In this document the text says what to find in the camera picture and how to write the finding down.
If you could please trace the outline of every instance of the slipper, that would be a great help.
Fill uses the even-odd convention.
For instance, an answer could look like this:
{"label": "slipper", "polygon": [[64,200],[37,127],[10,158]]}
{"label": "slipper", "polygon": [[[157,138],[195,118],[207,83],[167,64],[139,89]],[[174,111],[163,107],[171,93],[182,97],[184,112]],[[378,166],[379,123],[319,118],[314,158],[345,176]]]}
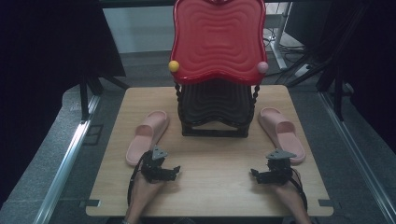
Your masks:
{"label": "slipper", "polygon": [[149,113],[134,131],[134,140],[126,153],[127,163],[137,165],[142,155],[158,143],[168,124],[169,117],[164,111],[156,110]]}
{"label": "slipper", "polygon": [[259,115],[259,123],[270,136],[275,146],[291,152],[296,157],[290,158],[292,164],[305,159],[305,150],[296,136],[294,124],[275,108],[264,108]]}

